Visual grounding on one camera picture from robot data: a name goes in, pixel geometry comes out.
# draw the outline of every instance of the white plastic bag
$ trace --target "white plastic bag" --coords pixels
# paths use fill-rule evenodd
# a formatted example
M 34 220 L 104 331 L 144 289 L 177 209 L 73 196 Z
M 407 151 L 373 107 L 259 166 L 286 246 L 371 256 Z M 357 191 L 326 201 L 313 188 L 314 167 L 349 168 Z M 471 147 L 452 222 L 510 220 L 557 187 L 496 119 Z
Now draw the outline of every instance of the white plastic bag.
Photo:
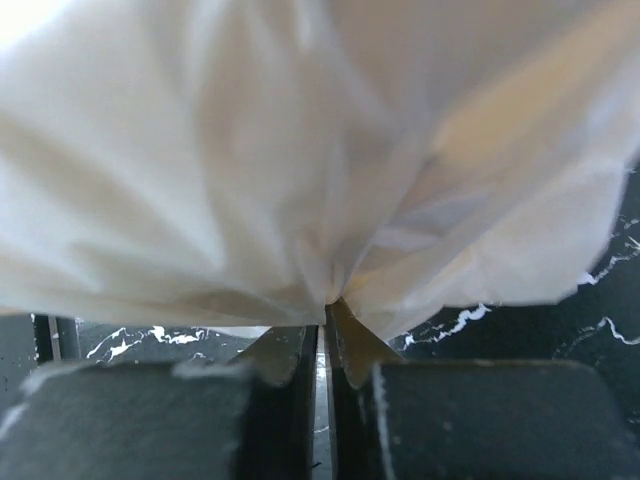
M 637 0 L 45 13 L 0 57 L 11 308 L 251 327 L 344 295 L 389 338 L 443 305 L 556 301 L 640 144 Z

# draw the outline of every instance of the white marble vein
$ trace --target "white marble vein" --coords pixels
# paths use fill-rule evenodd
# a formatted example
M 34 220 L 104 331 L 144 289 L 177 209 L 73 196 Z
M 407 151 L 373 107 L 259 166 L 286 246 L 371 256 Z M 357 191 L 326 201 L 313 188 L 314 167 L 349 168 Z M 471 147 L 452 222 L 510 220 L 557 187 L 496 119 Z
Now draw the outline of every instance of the white marble vein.
M 624 345 L 635 346 L 640 345 L 640 337 L 628 339 L 618 331 L 616 324 L 609 317 L 603 317 L 597 324 L 582 328 L 578 331 L 578 336 L 570 343 L 566 342 L 554 352 L 552 358 L 567 358 L 573 350 L 585 340 L 593 337 L 602 330 L 608 330 L 611 336 Z
M 618 263 L 628 262 L 639 256 L 640 243 L 633 237 L 627 237 L 627 239 L 628 241 L 625 243 L 625 248 L 631 250 L 629 253 L 625 255 L 612 255 L 609 259 L 609 264 L 595 275 L 586 272 L 583 273 L 578 279 L 578 285 L 597 285 L 604 277 L 611 273 Z
M 446 324 L 441 323 L 440 325 L 435 325 L 429 327 L 427 331 L 435 331 L 434 335 L 431 335 L 427 338 L 417 339 L 411 333 L 407 333 L 404 337 L 404 345 L 400 349 L 401 351 L 405 351 L 409 348 L 410 345 L 414 345 L 417 343 L 438 343 L 444 340 L 447 337 L 451 337 L 456 333 L 461 332 L 464 328 L 469 324 L 470 321 L 477 321 L 485 317 L 487 313 L 491 312 L 491 309 L 482 303 L 478 305 L 475 309 L 463 310 L 458 314 L 458 318 L 456 319 L 456 323 L 448 329 L 445 329 Z
M 624 228 L 625 230 L 629 230 L 631 227 L 633 227 L 634 225 L 637 225 L 638 223 L 640 223 L 640 220 L 638 220 L 637 218 L 632 218 L 628 222 L 625 221 L 622 228 Z
M 107 361 L 113 360 L 115 357 L 122 355 L 124 352 L 129 350 L 130 348 L 139 345 L 145 338 L 154 338 L 158 343 L 166 343 L 168 345 L 186 345 L 192 342 L 199 342 L 208 337 L 209 330 L 206 328 L 197 328 L 193 334 L 179 334 L 179 335 L 170 335 L 167 333 L 164 327 L 154 325 L 151 330 L 147 332 L 136 332 L 136 334 L 132 334 L 127 332 L 125 327 L 121 327 L 118 330 L 114 331 L 103 340 L 100 341 L 89 353 L 87 353 L 86 358 L 92 358 L 96 353 L 100 351 L 103 345 L 110 341 L 115 340 L 118 337 L 122 337 L 122 342 L 120 345 L 110 347 L 109 348 L 109 358 Z M 132 342 L 128 342 L 127 339 L 132 336 L 139 336 Z

